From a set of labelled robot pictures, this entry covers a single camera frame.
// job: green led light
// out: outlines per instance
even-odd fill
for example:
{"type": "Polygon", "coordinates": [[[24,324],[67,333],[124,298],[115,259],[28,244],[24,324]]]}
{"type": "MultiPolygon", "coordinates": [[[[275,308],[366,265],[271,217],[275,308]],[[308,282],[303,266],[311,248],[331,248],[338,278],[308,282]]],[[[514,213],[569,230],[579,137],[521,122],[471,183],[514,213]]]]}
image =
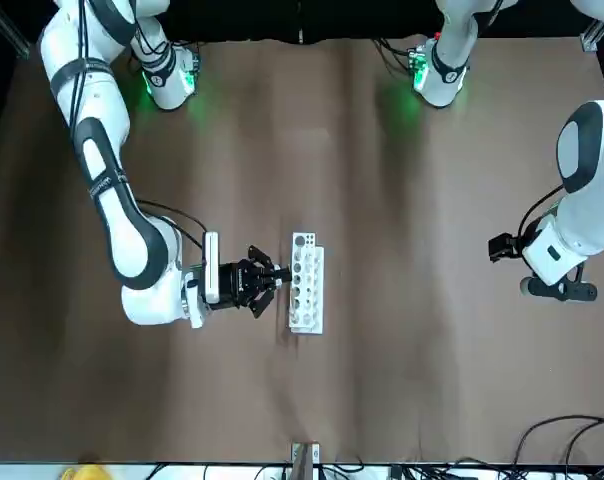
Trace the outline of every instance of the green led light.
{"type": "Polygon", "coordinates": [[[180,70],[180,78],[182,79],[184,89],[188,93],[193,93],[195,90],[195,76],[193,75],[193,72],[184,72],[180,70]]]}
{"type": "Polygon", "coordinates": [[[421,92],[426,82],[426,77],[429,74],[429,66],[424,64],[422,68],[415,71],[413,76],[413,89],[417,92],[421,92]]]}
{"type": "Polygon", "coordinates": [[[142,72],[142,78],[144,79],[144,83],[146,84],[146,93],[153,96],[153,93],[151,93],[151,85],[149,85],[149,81],[147,80],[144,72],[142,72]]]}
{"type": "Polygon", "coordinates": [[[462,90],[462,85],[464,85],[464,76],[466,75],[467,70],[468,70],[468,68],[465,68],[464,71],[462,72],[462,75],[460,75],[460,84],[458,85],[458,92],[460,90],[462,90]]]}

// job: black connector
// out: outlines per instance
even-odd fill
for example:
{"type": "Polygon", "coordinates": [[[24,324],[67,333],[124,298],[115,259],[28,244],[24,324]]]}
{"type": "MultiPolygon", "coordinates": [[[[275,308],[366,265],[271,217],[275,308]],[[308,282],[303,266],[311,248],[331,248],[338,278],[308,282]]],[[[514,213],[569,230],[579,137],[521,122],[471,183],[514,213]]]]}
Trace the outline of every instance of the black connector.
{"type": "Polygon", "coordinates": [[[510,233],[502,233],[489,240],[489,259],[495,263],[502,258],[520,258],[518,239],[510,233]]]}

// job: metal clamp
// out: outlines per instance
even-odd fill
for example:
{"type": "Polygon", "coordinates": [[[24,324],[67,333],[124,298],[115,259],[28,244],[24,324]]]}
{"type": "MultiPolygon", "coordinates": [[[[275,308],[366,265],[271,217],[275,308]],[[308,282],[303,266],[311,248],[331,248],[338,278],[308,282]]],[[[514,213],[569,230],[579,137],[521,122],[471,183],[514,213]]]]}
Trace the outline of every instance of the metal clamp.
{"type": "Polygon", "coordinates": [[[585,53],[598,51],[598,42],[604,36],[604,22],[593,20],[591,25],[580,34],[580,43],[585,53]]]}

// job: robot end effector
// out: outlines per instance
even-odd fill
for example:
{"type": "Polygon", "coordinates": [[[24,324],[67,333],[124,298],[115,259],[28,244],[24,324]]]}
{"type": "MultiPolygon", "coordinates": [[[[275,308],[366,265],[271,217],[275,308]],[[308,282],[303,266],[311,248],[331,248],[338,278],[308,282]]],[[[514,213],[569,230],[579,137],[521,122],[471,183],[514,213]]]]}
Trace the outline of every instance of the robot end effector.
{"type": "Polygon", "coordinates": [[[523,293],[593,301],[597,289],[582,281],[582,273],[588,257],[604,251],[604,101],[585,103],[569,117],[558,138],[557,164],[562,185],[531,207],[516,236],[489,240],[489,258],[525,261],[533,277],[522,282],[523,293]],[[561,190],[565,195],[524,228],[528,215],[561,190]]]}

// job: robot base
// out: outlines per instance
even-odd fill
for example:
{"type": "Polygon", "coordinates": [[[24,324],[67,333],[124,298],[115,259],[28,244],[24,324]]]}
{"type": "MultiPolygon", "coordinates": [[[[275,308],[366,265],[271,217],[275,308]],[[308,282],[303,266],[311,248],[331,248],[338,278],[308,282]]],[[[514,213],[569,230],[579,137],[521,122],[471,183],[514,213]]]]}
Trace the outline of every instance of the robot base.
{"type": "Polygon", "coordinates": [[[172,45],[171,48],[175,62],[169,62],[168,75],[164,73],[167,66],[153,70],[143,64],[147,92],[162,110],[175,110],[194,95],[200,73],[200,57],[197,53],[179,45],[172,45]]]}
{"type": "Polygon", "coordinates": [[[424,45],[417,47],[416,52],[424,58],[424,62],[413,70],[413,89],[431,106],[436,108],[448,107],[464,84],[468,66],[452,83],[445,83],[440,73],[433,65],[433,49],[437,45],[430,38],[424,45]]]}

